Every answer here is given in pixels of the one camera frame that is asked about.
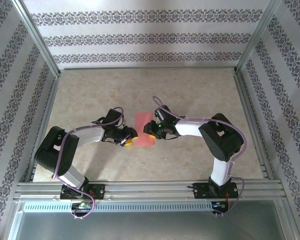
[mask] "floor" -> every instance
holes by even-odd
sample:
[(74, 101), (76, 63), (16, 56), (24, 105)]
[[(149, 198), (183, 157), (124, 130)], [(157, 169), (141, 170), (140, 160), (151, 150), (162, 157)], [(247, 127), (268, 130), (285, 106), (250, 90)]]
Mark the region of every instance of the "floor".
[[(247, 149), (231, 174), (263, 178), (231, 69), (66, 70), (61, 74), (48, 130), (87, 125), (117, 106), (123, 107), (126, 124), (134, 127), (136, 113), (157, 108), (153, 95), (180, 116), (209, 118), (223, 113), (247, 138)], [(72, 164), (90, 181), (198, 180), (210, 176), (213, 161), (202, 138), (182, 136), (171, 141), (156, 139), (155, 145), (144, 147), (90, 143), (76, 150)], [(38, 165), (34, 181), (51, 181), (51, 176)]]

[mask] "orange object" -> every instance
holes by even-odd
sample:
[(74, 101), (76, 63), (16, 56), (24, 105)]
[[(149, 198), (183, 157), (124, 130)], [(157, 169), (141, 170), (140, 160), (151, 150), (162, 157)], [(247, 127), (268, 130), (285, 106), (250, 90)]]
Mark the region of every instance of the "orange object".
[(144, 133), (144, 127), (147, 123), (153, 120), (152, 112), (141, 112), (135, 115), (135, 130), (138, 138), (135, 141), (136, 146), (152, 146), (155, 145), (154, 136)]

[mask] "vent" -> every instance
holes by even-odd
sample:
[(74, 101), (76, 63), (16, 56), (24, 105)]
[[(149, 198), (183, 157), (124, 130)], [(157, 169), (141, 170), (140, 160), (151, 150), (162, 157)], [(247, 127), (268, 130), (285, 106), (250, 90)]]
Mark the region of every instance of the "vent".
[[(26, 203), (25, 212), (69, 212), (71, 203)], [(196, 202), (96, 202), (94, 212), (126, 213), (126, 212), (196, 212), (212, 211), (210, 201)]]

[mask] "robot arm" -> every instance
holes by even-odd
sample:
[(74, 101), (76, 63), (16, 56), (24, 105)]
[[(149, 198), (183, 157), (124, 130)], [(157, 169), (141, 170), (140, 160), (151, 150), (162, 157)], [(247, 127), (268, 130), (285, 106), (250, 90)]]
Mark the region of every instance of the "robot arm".
[[(120, 115), (120, 112), (110, 109), (106, 117), (92, 122), (91, 127), (76, 131), (66, 138), (57, 172), (58, 177), (63, 182), (76, 189), (81, 189), (89, 182), (72, 165), (77, 148), (92, 142), (109, 142), (108, 139), (113, 140), (112, 143), (114, 144), (125, 147), (132, 143), (132, 139), (138, 137), (136, 130), (132, 127), (124, 126), (123, 128), (119, 128), (118, 124), (120, 120), (110, 125), (98, 126), (98, 124), (107, 124), (115, 121)], [(66, 134), (67, 132), (58, 126), (50, 129), (34, 155), (34, 159), (39, 165), (53, 173), (55, 172), (59, 157), (58, 148)]]
[[(170, 111), (166, 105), (163, 105), (163, 108)], [(166, 139), (167, 134), (175, 137), (185, 135), (203, 137), (214, 156), (213, 170), (209, 177), (209, 194), (217, 196), (226, 189), (231, 182), (228, 174), (231, 158), (240, 151), (244, 143), (240, 134), (230, 126), (214, 121), (199, 122), (177, 119), (160, 107), (154, 111), (154, 115), (159, 118), (160, 123), (149, 122), (144, 126), (143, 132), (153, 135), (157, 139)], [(212, 119), (231, 124), (221, 113), (217, 113)]]

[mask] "wall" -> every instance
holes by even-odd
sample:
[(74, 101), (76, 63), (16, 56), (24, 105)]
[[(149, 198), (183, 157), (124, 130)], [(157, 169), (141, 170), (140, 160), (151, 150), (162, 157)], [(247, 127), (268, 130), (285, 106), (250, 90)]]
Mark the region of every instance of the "wall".
[(300, 0), (283, 0), (241, 76), (300, 232)]
[(0, 237), (25, 175), (54, 76), (9, 0), (0, 0)]
[(24, 0), (58, 66), (234, 67), (269, 0)]

